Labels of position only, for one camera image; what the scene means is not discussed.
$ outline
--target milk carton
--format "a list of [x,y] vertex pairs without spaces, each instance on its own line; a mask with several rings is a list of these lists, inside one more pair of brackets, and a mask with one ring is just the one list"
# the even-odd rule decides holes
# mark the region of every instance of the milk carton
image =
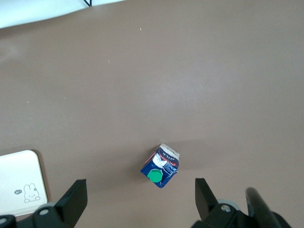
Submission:
[[180,155],[172,148],[161,144],[145,162],[141,172],[157,187],[164,187],[177,173]]

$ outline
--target brown surface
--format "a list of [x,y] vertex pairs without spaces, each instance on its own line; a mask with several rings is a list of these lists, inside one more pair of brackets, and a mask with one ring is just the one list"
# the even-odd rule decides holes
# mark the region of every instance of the brown surface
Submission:
[[[0,30],[1,155],[35,149],[50,200],[87,178],[77,227],[199,219],[194,179],[246,211],[304,214],[304,2],[138,1]],[[167,143],[164,189],[139,170]]]

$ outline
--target rabbit face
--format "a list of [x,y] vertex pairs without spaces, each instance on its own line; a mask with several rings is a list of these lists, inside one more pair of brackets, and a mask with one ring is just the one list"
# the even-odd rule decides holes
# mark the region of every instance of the rabbit face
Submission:
[[24,192],[25,203],[40,200],[39,192],[37,191],[34,184],[24,186]]

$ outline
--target green bottle cap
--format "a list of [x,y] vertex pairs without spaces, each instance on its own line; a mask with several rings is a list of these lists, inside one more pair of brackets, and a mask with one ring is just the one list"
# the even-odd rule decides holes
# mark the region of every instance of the green bottle cap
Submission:
[[160,182],[162,180],[162,171],[153,169],[148,173],[148,178],[154,183]]

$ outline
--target screw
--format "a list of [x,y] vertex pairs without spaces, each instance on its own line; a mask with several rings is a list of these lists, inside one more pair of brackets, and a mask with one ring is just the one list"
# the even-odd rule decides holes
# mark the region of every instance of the screw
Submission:
[[39,215],[46,215],[46,214],[48,214],[48,209],[44,209],[39,212]]
[[230,209],[230,207],[229,207],[228,205],[222,205],[220,208],[221,208],[223,211],[225,211],[225,212],[230,212],[230,211],[231,211],[231,209]]
[[8,219],[7,218],[1,218],[0,219],[0,225],[6,223]]

